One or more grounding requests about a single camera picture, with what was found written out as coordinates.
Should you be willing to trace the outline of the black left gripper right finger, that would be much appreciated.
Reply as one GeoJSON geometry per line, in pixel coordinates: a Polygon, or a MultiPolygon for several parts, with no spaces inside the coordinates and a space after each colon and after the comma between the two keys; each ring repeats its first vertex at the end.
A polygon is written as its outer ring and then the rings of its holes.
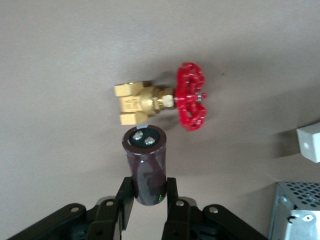
{"type": "Polygon", "coordinates": [[[163,240],[266,240],[263,234],[219,204],[203,210],[178,195],[177,180],[169,177],[167,220],[163,240]]]}

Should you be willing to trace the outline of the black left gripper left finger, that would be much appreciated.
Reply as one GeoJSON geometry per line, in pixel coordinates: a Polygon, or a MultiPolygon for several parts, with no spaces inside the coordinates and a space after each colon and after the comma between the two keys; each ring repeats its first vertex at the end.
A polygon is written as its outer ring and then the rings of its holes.
{"type": "Polygon", "coordinates": [[[68,204],[20,231],[11,240],[120,240],[134,202],[133,179],[125,177],[116,196],[101,198],[87,210],[68,204]]]}

